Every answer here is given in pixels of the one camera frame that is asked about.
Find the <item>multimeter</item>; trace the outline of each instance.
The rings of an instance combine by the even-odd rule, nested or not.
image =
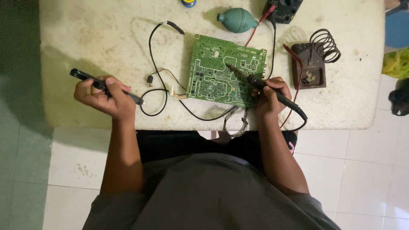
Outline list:
[[[270,21],[275,20],[276,23],[280,24],[289,24],[300,8],[302,2],[303,0],[267,0],[263,9],[263,15],[272,5],[275,5],[276,8],[267,19]]]

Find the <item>yellow plastic bag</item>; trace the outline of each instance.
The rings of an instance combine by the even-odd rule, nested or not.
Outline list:
[[[409,78],[409,47],[385,54],[382,73],[399,79]]]

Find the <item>gray t-shirt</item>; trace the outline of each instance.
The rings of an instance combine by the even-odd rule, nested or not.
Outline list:
[[[230,155],[149,162],[144,179],[142,193],[97,196],[83,229],[340,229],[315,198],[285,196]]]

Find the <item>black shorts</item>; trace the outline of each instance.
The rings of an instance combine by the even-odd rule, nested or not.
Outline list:
[[[282,131],[291,153],[297,144],[294,132]],[[257,131],[247,131],[227,144],[219,144],[199,135],[197,131],[137,130],[142,163],[195,153],[225,153],[246,160],[264,173]]]

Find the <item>metal coil spring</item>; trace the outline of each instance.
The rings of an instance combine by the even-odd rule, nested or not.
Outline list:
[[[327,29],[319,29],[310,38],[311,55],[314,48],[325,63],[334,63],[341,57],[334,38]]]

